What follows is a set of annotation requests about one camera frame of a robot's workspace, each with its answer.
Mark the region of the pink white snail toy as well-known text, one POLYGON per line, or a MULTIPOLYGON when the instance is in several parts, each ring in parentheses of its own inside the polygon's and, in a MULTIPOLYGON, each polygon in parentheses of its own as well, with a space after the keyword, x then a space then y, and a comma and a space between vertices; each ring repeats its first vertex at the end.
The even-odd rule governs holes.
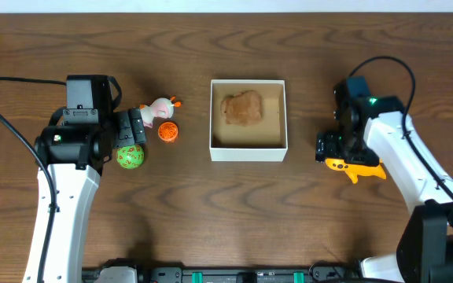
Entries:
POLYGON ((182 106, 181 101, 176 101, 176 96, 171 98, 157 98, 151 105, 140 105, 139 111, 144 127, 153 127, 155 118, 170 119, 176 108, 182 106))

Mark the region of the yellow rubber duck toy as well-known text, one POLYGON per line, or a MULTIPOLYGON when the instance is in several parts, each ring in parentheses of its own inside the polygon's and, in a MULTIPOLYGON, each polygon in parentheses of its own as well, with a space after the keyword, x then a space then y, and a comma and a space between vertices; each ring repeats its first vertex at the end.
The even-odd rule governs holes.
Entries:
POLYGON ((351 179, 353 184, 356 184, 359 181, 359 176, 374 176, 381 179, 387 178, 381 165, 371 167, 358 164, 347 164, 344 160, 334 158, 326 158, 325 164, 331 170, 344 172, 351 179))

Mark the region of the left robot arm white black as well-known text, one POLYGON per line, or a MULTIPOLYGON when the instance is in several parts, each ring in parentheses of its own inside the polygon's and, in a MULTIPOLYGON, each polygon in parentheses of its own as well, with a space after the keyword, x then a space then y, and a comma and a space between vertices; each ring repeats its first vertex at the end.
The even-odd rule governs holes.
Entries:
POLYGON ((36 138, 45 163, 39 170, 39 202, 25 282, 141 282, 138 266, 115 261, 83 270, 88 219, 102 168, 114 149, 145 141, 141 114, 133 108, 95 120, 95 109, 60 108, 36 138))

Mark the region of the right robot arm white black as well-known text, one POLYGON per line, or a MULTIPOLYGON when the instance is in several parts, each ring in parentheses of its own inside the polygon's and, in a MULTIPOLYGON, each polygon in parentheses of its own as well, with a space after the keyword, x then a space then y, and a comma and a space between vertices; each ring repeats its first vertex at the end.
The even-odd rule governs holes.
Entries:
POLYGON ((361 177, 392 177, 410 213, 396 250, 359 264, 364 279, 453 282, 453 179, 417 134, 397 97, 337 99, 336 132, 319 134, 316 160, 361 177))

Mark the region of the brown plush toy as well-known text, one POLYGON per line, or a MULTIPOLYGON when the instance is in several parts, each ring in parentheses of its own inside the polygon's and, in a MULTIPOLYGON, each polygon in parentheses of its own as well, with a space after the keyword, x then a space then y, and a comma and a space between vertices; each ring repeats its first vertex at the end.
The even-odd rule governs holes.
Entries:
POLYGON ((259 92, 247 90, 225 97, 220 105, 226 124, 251 126, 263 119, 263 99, 259 92))

